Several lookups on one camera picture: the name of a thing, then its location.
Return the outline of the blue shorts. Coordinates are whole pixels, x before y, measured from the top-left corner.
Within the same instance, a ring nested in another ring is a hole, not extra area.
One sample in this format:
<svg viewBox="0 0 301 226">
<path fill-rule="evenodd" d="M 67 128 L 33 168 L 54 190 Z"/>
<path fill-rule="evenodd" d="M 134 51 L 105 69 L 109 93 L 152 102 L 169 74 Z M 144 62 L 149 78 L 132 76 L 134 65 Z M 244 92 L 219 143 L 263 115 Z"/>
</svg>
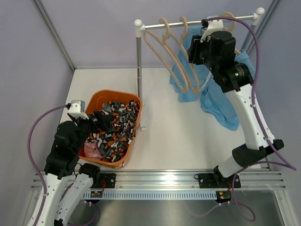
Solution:
<svg viewBox="0 0 301 226">
<path fill-rule="evenodd" d="M 200 35 L 200 32 L 201 26 L 188 27 L 188 35 L 183 40 L 183 46 L 186 50 L 188 50 L 190 47 L 192 36 Z M 192 80 L 191 83 L 193 86 L 195 86 L 196 82 L 192 74 L 191 67 L 189 66 L 189 63 L 181 50 L 178 51 L 177 57 Z M 245 51 L 242 51 L 241 54 L 236 55 L 235 61 L 246 64 L 251 72 L 252 77 L 254 78 L 255 67 L 251 63 L 249 56 Z M 179 102 L 194 102 L 199 99 L 200 107 L 203 112 L 212 114 L 223 127 L 232 131 L 237 130 L 239 126 L 239 119 L 235 109 L 233 108 L 229 99 L 226 97 L 225 93 L 223 93 L 221 88 L 214 82 L 213 76 L 204 65 L 194 65 L 194 68 L 201 88 L 204 87 L 196 95 L 192 93 L 191 89 L 189 92 L 183 93 L 176 84 L 175 79 L 172 77 L 172 75 L 170 75 L 169 83 L 173 86 L 175 92 L 179 93 Z M 179 80 L 180 84 L 184 86 L 182 76 L 175 64 L 172 67 L 172 71 Z"/>
</svg>

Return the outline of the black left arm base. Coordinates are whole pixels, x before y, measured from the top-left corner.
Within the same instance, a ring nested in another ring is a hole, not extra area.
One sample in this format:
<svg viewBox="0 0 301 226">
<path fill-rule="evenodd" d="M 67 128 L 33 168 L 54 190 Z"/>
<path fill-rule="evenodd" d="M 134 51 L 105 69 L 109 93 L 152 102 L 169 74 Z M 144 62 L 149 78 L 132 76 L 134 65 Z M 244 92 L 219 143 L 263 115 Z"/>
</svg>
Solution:
<svg viewBox="0 0 301 226">
<path fill-rule="evenodd" d="M 93 176 L 93 183 L 90 188 L 102 189 L 115 188 L 116 174 L 115 173 L 100 173 L 97 176 Z"/>
</svg>

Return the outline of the silver clothes rack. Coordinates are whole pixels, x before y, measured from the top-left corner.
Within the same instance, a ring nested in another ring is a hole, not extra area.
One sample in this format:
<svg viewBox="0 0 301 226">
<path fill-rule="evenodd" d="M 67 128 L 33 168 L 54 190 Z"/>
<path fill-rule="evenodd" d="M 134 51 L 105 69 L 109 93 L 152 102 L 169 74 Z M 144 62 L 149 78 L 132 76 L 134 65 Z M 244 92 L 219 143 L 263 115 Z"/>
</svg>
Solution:
<svg viewBox="0 0 301 226">
<path fill-rule="evenodd" d="M 201 32 L 200 34 L 203 34 L 205 32 L 205 28 L 201 25 L 200 21 L 187 21 L 188 22 L 188 27 L 189 26 L 201 26 Z M 143 38 L 143 31 L 146 28 L 147 30 L 152 31 L 153 29 L 163 29 L 164 25 L 163 24 L 155 24 L 155 25 L 144 25 L 143 22 L 140 19 L 136 19 L 134 21 L 135 25 L 135 34 L 136 34 L 136 53 L 137 53 L 137 88 L 138 88 L 138 96 L 142 96 L 142 41 L 144 41 Z M 182 22 L 178 23 L 171 23 L 169 24 L 170 28 L 171 27 L 184 27 Z"/>
</svg>

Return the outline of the orange plastic basket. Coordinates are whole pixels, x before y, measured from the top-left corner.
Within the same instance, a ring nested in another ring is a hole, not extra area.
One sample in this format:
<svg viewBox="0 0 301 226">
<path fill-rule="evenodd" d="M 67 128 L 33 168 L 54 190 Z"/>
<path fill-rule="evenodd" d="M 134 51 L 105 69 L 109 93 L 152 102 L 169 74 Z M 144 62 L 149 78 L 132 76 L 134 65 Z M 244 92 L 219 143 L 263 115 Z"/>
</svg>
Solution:
<svg viewBox="0 0 301 226">
<path fill-rule="evenodd" d="M 135 134 L 136 134 L 139 124 L 140 124 L 140 117 L 141 117 L 143 103 L 142 103 L 142 100 L 135 94 L 121 92 L 121 91 L 115 91 L 115 90 L 108 90 L 108 89 L 100 90 L 100 91 L 94 93 L 93 96 L 91 97 L 90 102 L 86 108 L 86 114 L 91 116 L 94 111 L 100 110 L 105 102 L 116 101 L 116 102 L 122 102 L 122 103 L 126 104 L 131 99 L 135 99 L 140 105 L 140 110 L 139 110 L 138 117 L 136 120 L 136 128 L 135 128 Z M 92 160 L 92 159 L 86 158 L 84 156 L 84 146 L 82 147 L 82 149 L 79 152 L 79 157 L 83 160 L 86 160 L 86 161 L 89 161 L 92 163 L 97 163 L 97 164 L 105 166 L 105 167 L 109 167 L 112 169 L 121 169 L 129 162 L 129 158 L 131 155 L 132 147 L 134 145 L 134 141 L 135 140 L 133 140 L 131 142 L 131 144 L 129 145 L 125 157 L 117 162 L 109 163 L 109 162 Z"/>
</svg>

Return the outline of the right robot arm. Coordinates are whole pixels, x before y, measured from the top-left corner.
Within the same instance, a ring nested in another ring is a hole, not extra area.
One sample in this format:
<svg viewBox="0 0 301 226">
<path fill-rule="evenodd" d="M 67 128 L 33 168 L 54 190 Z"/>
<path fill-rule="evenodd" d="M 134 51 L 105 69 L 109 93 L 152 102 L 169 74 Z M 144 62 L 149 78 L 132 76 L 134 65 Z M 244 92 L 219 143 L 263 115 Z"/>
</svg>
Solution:
<svg viewBox="0 0 301 226">
<path fill-rule="evenodd" d="M 227 187 L 239 170 L 284 147 L 283 140 L 268 132 L 265 120 L 260 119 L 262 112 L 252 95 L 254 80 L 247 65 L 235 60 L 235 44 L 230 32 L 216 31 L 208 37 L 193 35 L 187 51 L 190 63 L 204 65 L 212 73 L 233 105 L 245 137 L 245 143 L 214 168 L 213 182 L 218 187 Z"/>
</svg>

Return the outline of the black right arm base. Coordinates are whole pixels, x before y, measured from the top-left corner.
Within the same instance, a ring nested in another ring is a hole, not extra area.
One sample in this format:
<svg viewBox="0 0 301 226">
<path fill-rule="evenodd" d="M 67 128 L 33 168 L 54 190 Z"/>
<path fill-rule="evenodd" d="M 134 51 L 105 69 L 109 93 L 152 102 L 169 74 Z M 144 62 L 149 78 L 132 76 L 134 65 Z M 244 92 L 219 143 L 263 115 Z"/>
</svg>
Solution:
<svg viewBox="0 0 301 226">
<path fill-rule="evenodd" d="M 194 178 L 198 181 L 199 188 L 241 188 L 239 176 L 224 178 L 215 173 L 199 173 L 195 174 Z"/>
</svg>

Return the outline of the aluminium front rail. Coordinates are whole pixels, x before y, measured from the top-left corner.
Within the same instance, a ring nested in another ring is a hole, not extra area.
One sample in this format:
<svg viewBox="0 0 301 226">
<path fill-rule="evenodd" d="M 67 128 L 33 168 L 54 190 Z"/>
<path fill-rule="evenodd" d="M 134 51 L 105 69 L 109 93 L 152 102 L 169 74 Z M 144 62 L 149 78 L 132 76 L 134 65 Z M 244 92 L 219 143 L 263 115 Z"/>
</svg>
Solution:
<svg viewBox="0 0 301 226">
<path fill-rule="evenodd" d="M 115 171 L 116 190 L 192 190 L 199 189 L 196 171 Z M 285 190 L 280 172 L 247 170 L 235 179 L 242 190 Z"/>
</svg>

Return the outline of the orange camouflage shorts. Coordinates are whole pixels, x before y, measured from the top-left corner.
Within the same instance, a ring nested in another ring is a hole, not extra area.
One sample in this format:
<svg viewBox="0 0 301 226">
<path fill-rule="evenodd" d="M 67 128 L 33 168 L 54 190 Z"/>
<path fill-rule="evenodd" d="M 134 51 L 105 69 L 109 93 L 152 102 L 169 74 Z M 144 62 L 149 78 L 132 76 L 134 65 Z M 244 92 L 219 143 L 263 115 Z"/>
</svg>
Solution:
<svg viewBox="0 0 301 226">
<path fill-rule="evenodd" d="M 139 110 L 140 105 L 135 99 L 131 99 L 126 104 L 116 101 L 108 101 L 103 104 L 99 111 L 113 116 L 111 128 L 108 131 L 99 129 L 98 133 L 91 133 L 86 140 L 86 142 L 97 142 L 99 151 L 103 156 L 100 161 L 113 163 L 125 157 L 129 145 L 135 138 Z M 94 114 L 91 116 L 97 126 L 97 119 Z"/>
</svg>

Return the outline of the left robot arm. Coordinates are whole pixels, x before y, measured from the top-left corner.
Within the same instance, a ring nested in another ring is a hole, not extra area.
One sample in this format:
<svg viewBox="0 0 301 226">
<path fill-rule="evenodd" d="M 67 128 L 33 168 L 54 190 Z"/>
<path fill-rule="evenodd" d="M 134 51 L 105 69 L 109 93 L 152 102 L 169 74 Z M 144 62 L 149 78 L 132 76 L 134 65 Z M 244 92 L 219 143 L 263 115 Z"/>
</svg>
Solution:
<svg viewBox="0 0 301 226">
<path fill-rule="evenodd" d="M 91 132 L 97 130 L 92 116 L 68 111 L 69 121 L 60 123 L 43 171 L 36 169 L 42 190 L 29 226 L 66 226 L 72 212 L 89 188 L 103 181 L 100 168 L 85 163 L 74 184 L 66 191 L 79 161 L 79 151 Z"/>
</svg>

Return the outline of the pink shark print shorts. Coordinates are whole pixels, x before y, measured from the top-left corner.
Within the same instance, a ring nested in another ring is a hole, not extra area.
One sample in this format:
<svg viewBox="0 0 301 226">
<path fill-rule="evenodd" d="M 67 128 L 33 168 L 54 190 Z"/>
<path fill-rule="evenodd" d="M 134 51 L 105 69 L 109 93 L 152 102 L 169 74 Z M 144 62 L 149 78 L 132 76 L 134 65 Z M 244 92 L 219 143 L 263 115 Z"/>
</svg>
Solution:
<svg viewBox="0 0 301 226">
<path fill-rule="evenodd" d="M 84 155 L 85 157 L 90 159 L 103 159 L 103 156 L 101 155 L 97 146 L 97 142 L 86 142 L 84 144 Z"/>
</svg>

